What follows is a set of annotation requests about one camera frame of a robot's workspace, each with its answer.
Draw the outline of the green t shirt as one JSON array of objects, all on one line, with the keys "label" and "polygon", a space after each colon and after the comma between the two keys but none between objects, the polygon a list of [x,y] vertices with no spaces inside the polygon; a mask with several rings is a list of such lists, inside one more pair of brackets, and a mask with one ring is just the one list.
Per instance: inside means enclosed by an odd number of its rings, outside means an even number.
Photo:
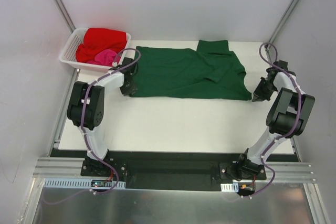
[{"label": "green t shirt", "polygon": [[251,100],[244,84],[245,67],[227,40],[199,40],[191,48],[138,46],[141,53],[133,78],[135,98]]}]

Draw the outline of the white plastic basket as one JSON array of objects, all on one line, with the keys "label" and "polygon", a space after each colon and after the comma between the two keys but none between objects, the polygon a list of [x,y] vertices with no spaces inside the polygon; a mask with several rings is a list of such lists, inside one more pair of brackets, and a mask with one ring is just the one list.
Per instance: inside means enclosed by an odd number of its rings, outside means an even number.
[{"label": "white plastic basket", "polygon": [[[90,71],[97,71],[97,72],[107,72],[108,69],[111,67],[107,66],[99,66],[99,65],[93,65],[89,63],[81,63],[76,60],[76,50],[78,46],[83,42],[84,35],[88,28],[77,28],[75,31],[70,35],[69,39],[67,40],[64,48],[62,49],[59,60],[63,63],[66,63],[76,69],[85,69]],[[127,44],[124,49],[122,49],[118,55],[121,56],[121,59],[119,63],[123,60],[123,58],[126,55],[125,49],[130,46],[131,42],[131,35],[127,34]]]}]

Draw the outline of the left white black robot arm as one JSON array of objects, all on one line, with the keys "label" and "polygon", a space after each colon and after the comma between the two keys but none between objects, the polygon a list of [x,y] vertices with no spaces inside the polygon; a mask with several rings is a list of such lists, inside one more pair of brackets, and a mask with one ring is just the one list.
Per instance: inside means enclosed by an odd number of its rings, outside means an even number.
[{"label": "left white black robot arm", "polygon": [[102,121],[106,95],[120,89],[125,96],[136,92],[133,76],[138,61],[125,58],[121,65],[91,82],[76,81],[73,85],[67,118],[80,131],[87,149],[82,165],[82,176],[108,176],[111,180],[116,171],[111,167],[109,150],[104,141]]}]

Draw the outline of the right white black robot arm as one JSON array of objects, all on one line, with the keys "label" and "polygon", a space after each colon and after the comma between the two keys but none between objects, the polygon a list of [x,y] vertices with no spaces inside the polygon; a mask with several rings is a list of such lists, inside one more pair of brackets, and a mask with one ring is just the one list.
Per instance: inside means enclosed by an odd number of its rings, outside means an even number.
[{"label": "right white black robot arm", "polygon": [[265,162],[270,154],[284,141],[304,131],[316,99],[302,91],[286,61],[275,61],[267,69],[267,76],[261,79],[252,101],[270,100],[274,92],[277,96],[266,117],[266,130],[236,162],[221,165],[222,179],[240,181],[257,176],[265,179]]}]

